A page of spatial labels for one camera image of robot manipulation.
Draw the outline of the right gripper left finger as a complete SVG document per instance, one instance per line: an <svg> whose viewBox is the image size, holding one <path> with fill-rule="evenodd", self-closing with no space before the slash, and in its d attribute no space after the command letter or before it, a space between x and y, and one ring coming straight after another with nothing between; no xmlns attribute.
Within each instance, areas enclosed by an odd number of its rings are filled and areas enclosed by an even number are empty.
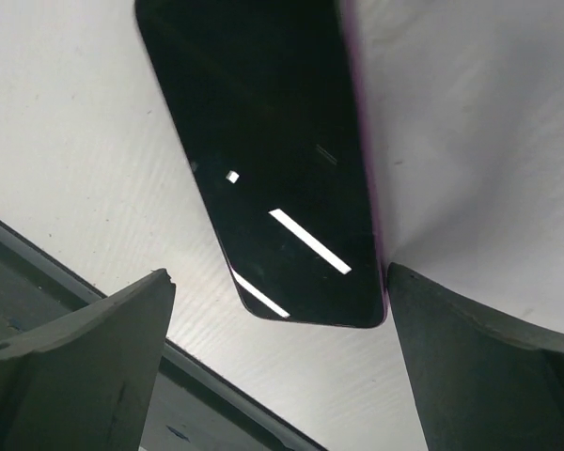
<svg viewBox="0 0 564 451"><path fill-rule="evenodd" d="M0 450L137 450L176 287L160 269L0 341Z"/></svg>

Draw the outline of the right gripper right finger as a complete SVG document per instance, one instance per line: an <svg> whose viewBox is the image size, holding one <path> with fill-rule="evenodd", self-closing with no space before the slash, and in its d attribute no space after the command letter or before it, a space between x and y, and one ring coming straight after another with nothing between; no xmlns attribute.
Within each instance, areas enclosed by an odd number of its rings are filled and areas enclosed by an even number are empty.
<svg viewBox="0 0 564 451"><path fill-rule="evenodd" d="M399 264L387 287L430 450L564 450L564 334Z"/></svg>

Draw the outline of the purple-edged black smartphone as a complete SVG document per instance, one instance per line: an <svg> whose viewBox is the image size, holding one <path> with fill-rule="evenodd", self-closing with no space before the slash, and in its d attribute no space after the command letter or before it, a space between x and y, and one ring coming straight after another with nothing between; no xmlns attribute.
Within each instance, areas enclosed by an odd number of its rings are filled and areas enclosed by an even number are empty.
<svg viewBox="0 0 564 451"><path fill-rule="evenodd" d="M138 1L138 28L243 306L373 328L384 285L336 1Z"/></svg>

